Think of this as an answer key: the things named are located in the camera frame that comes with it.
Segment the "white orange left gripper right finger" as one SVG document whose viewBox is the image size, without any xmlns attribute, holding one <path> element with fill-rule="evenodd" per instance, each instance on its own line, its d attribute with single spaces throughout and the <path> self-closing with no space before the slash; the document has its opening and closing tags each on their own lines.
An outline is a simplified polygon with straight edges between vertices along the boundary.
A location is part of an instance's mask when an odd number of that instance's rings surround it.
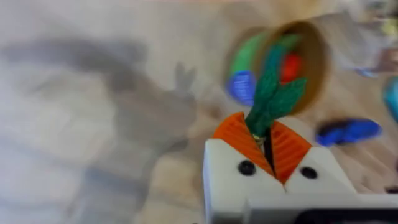
<svg viewBox="0 0 398 224">
<path fill-rule="evenodd" d="M 271 127 L 274 174 L 292 194 L 355 194 L 333 153 L 315 142 L 314 131 L 297 119 Z"/>
</svg>

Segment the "white orange left gripper left finger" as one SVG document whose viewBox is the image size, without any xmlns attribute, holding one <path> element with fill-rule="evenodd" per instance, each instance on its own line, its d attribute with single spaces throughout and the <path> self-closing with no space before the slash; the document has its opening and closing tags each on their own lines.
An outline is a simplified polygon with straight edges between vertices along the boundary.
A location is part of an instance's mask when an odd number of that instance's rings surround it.
<svg viewBox="0 0 398 224">
<path fill-rule="evenodd" d="M 244 113 L 228 116 L 205 142 L 205 222 L 241 223 L 248 200 L 285 194 L 270 171 L 246 127 Z"/>
</svg>

